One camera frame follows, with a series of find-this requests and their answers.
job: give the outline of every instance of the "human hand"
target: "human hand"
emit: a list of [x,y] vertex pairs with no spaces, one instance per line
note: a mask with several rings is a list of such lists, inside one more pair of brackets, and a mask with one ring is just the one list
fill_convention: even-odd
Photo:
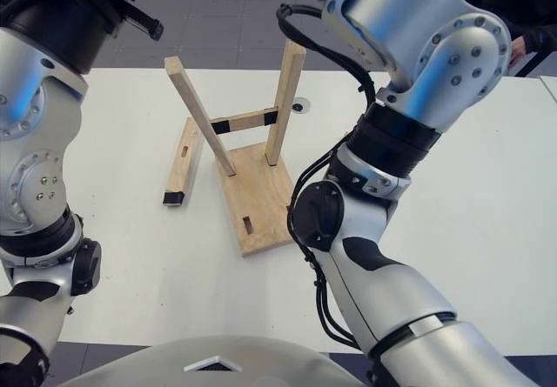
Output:
[[513,68],[525,56],[526,42],[524,41],[524,37],[517,37],[513,40],[513,53],[511,54],[511,61],[508,63],[508,68]]

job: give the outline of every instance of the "vent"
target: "vent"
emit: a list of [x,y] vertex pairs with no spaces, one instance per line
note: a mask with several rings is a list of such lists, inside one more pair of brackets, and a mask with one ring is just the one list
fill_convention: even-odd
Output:
[[242,367],[220,356],[211,357],[184,367],[184,372],[227,371],[240,372]]
[[234,371],[221,363],[209,364],[206,367],[198,368],[196,371]]

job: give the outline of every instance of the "black cable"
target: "black cable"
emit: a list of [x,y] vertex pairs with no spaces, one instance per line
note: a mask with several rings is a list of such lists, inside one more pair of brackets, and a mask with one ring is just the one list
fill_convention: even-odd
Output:
[[32,0],[11,0],[2,11],[0,11],[0,26],[6,26],[13,16],[23,10]]
[[315,43],[310,37],[304,35],[299,29],[286,20],[286,18],[291,15],[305,15],[320,19],[321,11],[312,6],[282,4],[277,10],[278,26],[293,42],[304,46],[308,50],[314,50],[324,57],[327,57],[355,77],[361,84],[359,90],[364,91],[367,104],[370,105],[375,100],[375,89],[373,80],[370,78],[367,71],[346,55],[326,48],[325,46],[321,46]]
[[[317,284],[317,289],[315,290],[315,296],[316,296],[316,302],[317,304],[320,304],[320,300],[321,300],[321,292],[322,292],[323,288],[321,287],[320,284]],[[321,307],[317,308],[317,312],[319,315],[319,321],[321,322],[321,325],[323,326],[323,329],[325,330],[325,333],[327,334],[327,336],[335,341],[337,341],[340,344],[344,344],[346,346],[350,346],[352,348],[355,349],[359,349],[358,345],[355,344],[354,342],[348,340],[348,339],[344,339],[343,337],[340,337],[338,335],[336,335],[335,333],[333,333],[329,327],[327,326],[326,322],[325,322],[325,316],[323,314],[323,310]]]
[[[338,64],[348,73],[350,73],[354,78],[356,78],[356,80],[360,83],[360,87],[358,88],[358,90],[363,91],[366,95],[367,106],[371,105],[375,101],[375,88],[373,80],[370,78],[368,72],[361,65],[353,61],[350,57],[347,57],[346,55],[343,55],[335,50],[331,50],[329,48],[326,48],[325,46],[321,46],[318,43],[315,43],[310,37],[306,36],[300,30],[294,27],[290,22],[286,21],[289,16],[294,14],[316,17],[317,19],[320,19],[321,11],[311,6],[283,4],[277,10],[278,26],[280,30],[282,30],[282,32],[286,35],[286,37],[291,39],[293,42],[307,48],[308,50],[318,52],[319,54]],[[296,185],[294,186],[294,190],[292,192],[291,204],[290,206],[288,206],[286,225],[288,228],[288,232],[292,236],[292,239],[304,254],[305,260],[310,263],[312,268],[315,270],[315,303],[317,306],[319,321],[321,322],[323,330],[331,339],[359,350],[358,343],[356,342],[353,334],[340,326],[332,317],[331,312],[329,311],[329,304],[327,299],[327,282],[325,273],[321,269],[321,266],[319,265],[319,262],[317,261],[312,250],[310,250],[309,247],[305,246],[298,239],[293,229],[292,221],[294,205],[296,204],[298,195],[300,191],[302,191],[304,185],[315,173],[323,169],[331,162],[334,152],[340,147],[341,144],[346,142],[350,136],[351,134],[348,134],[346,137],[341,139],[336,145],[331,148],[330,151],[328,151],[325,155],[312,163],[312,165],[307,167],[299,176],[298,181],[296,182]],[[339,335],[335,334],[331,330],[329,324],[339,333]]]
[[325,312],[325,318],[327,319],[327,322],[329,322],[329,324],[331,324],[331,326],[341,335],[343,335],[344,337],[348,338],[349,340],[351,340],[352,342],[354,342],[356,344],[356,338],[353,336],[352,333],[350,333],[348,330],[344,329],[342,326],[340,326],[335,320],[334,318],[331,316],[331,312],[329,311],[329,303],[328,303],[328,299],[327,299],[327,289],[326,287],[324,287],[324,289],[321,291],[321,303],[323,304],[323,311]]
[[[327,300],[327,286],[326,286],[325,273],[321,269],[321,266],[319,265],[317,259],[313,255],[313,252],[307,246],[302,244],[302,242],[298,239],[296,233],[294,232],[293,221],[292,221],[293,207],[304,185],[313,175],[315,175],[315,173],[317,173],[319,170],[323,169],[325,166],[327,166],[330,163],[334,152],[340,147],[341,144],[343,144],[350,138],[351,134],[352,133],[343,137],[338,143],[336,143],[331,148],[331,150],[329,150],[326,154],[320,157],[317,161],[312,163],[312,165],[307,167],[304,170],[304,172],[302,172],[302,174],[299,176],[299,179],[296,182],[296,185],[294,187],[294,191],[292,192],[292,200],[291,200],[291,205],[288,207],[288,215],[287,215],[286,222],[287,222],[288,231],[291,234],[292,239],[294,240],[294,242],[296,242],[298,247],[301,249],[302,253],[304,254],[305,260],[309,262],[312,268],[315,270],[316,306],[317,306],[319,321],[321,322],[321,326],[323,327],[323,330],[325,331],[326,335],[331,339],[333,339],[334,341],[337,341],[341,344],[359,350],[358,343],[356,342],[354,336],[350,332],[342,328],[342,326],[340,326],[332,317],[331,312],[329,311],[329,304]],[[331,328],[329,328],[329,324],[340,335],[335,334],[331,330]]]

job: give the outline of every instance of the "robotic arm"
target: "robotic arm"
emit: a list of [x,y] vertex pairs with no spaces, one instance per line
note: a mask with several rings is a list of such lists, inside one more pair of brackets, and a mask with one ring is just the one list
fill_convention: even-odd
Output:
[[[391,83],[304,188],[289,226],[326,276],[377,385],[533,385],[416,270],[378,242],[410,173],[497,84],[510,37],[462,0],[321,0],[322,19]],[[162,26],[127,0],[15,0],[0,30],[0,380],[39,385],[74,296],[95,287],[100,246],[66,205],[64,151],[77,134],[81,74],[124,19]]]
[[378,247],[413,168],[499,82],[509,58],[505,25],[463,0],[324,0],[322,19],[391,82],[331,154],[325,179],[301,192],[289,220],[372,359],[373,381],[533,385],[457,321],[425,278]]
[[0,385],[43,382],[73,298],[97,286],[100,245],[66,203],[64,152],[79,131],[81,77],[130,20],[162,34],[127,0],[12,0],[0,14]]

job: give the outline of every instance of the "wooden base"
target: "wooden base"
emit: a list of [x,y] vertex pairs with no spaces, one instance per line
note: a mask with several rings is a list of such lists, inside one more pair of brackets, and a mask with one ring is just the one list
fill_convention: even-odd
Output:
[[228,177],[220,163],[217,166],[242,256],[290,243],[286,209],[292,180],[282,157],[269,166],[265,142],[231,150],[230,155],[235,176]]

